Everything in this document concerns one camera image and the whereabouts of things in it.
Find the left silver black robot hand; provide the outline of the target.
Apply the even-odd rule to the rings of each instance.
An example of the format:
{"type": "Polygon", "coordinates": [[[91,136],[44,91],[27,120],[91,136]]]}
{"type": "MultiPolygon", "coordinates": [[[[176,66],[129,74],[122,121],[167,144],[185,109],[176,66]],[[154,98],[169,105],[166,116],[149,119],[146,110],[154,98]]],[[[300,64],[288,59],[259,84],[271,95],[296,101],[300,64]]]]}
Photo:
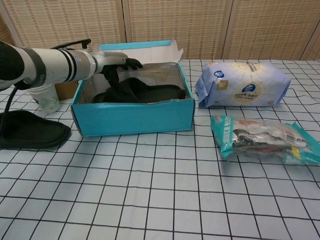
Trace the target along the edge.
{"type": "Polygon", "coordinates": [[[117,72],[118,67],[128,71],[129,68],[133,70],[143,68],[143,65],[135,58],[128,58],[122,52],[93,52],[93,57],[96,68],[95,74],[103,74],[104,78],[108,81],[109,85],[116,91],[121,91],[119,75],[117,72]]]}

